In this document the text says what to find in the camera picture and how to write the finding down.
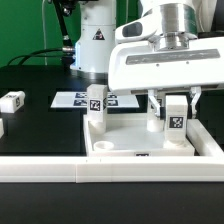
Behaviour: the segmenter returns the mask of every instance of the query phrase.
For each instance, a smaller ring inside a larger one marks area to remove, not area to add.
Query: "black table surface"
[[[55,110],[50,105],[57,91],[85,91],[94,82],[71,76],[59,66],[1,68],[0,95],[19,90],[26,94],[21,110],[1,114],[2,159],[5,155],[85,156],[85,109]],[[220,224],[223,210],[224,183],[218,182],[0,184],[0,224]]]

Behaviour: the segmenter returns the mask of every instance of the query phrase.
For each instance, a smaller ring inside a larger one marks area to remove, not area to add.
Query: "white block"
[[[87,117],[91,132],[106,131],[107,86],[92,84],[87,88]]]
[[[24,105],[25,93],[23,91],[9,92],[0,99],[2,113],[15,113]]]
[[[186,139],[188,103],[186,96],[166,96],[165,141],[181,145]]]

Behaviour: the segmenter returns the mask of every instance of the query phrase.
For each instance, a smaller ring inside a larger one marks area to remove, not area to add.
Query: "white tray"
[[[108,114],[106,133],[90,131],[87,116],[84,116],[84,132],[88,156],[194,156],[194,147],[186,140],[182,148],[163,147],[164,133],[147,130],[147,115]],[[94,147],[94,144],[112,143],[113,149]]]
[[[110,116],[123,118],[120,126],[131,118],[135,126],[145,125],[145,114]],[[87,124],[85,116],[89,149],[92,143]],[[187,136],[200,156],[2,156],[0,182],[224,181],[223,151],[198,120],[188,120]],[[133,141],[132,137],[129,136],[128,143]]]

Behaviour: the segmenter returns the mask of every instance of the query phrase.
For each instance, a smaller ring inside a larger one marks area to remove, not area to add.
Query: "cable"
[[[15,61],[16,59],[19,59],[19,58],[24,58],[24,57],[29,57],[29,58],[44,58],[44,57],[47,57],[47,58],[58,58],[58,57],[62,57],[61,55],[46,55],[46,54],[44,54],[44,55],[19,55],[19,56],[17,56],[17,57],[14,57],[14,58],[12,58],[8,63],[7,63],[7,66],[10,66],[11,65],[11,63],[13,62],[13,61]]]
[[[46,0],[43,0],[42,1],[42,25],[43,25],[43,35],[44,35],[44,49],[47,49],[45,3],[46,3]]]
[[[22,65],[25,61],[27,61],[30,57],[34,56],[34,55],[38,55],[38,54],[43,54],[43,53],[48,53],[48,52],[56,52],[56,51],[61,51],[62,52],[62,48],[49,48],[49,49],[44,49],[44,50],[40,50],[40,51],[35,51],[27,56],[25,56],[18,65]]]
[[[129,0],[126,0],[126,23],[128,23],[129,16]]]
[[[53,3],[54,3],[55,11],[56,11],[56,14],[57,14],[57,17],[58,17],[58,22],[59,22],[59,25],[60,25],[61,34],[62,34],[62,37],[63,37],[63,45],[64,46],[73,46],[72,41],[71,41],[71,39],[68,35],[68,32],[67,32],[67,28],[66,28],[66,25],[65,25],[65,21],[64,21],[64,18],[63,18],[62,11],[61,11],[60,3],[57,0],[53,0]]]

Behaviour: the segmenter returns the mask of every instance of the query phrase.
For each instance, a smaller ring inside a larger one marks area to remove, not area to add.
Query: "green wall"
[[[19,55],[44,49],[42,0],[1,0],[0,8],[0,67]],[[126,21],[126,0],[117,1],[117,25]],[[61,32],[54,6],[44,4],[47,48],[61,47]],[[137,0],[129,0],[128,21],[137,18]],[[68,33],[73,41],[80,36],[79,7],[65,18]],[[44,64],[44,59],[33,58],[26,64]],[[49,58],[48,64],[60,64],[60,58]]]

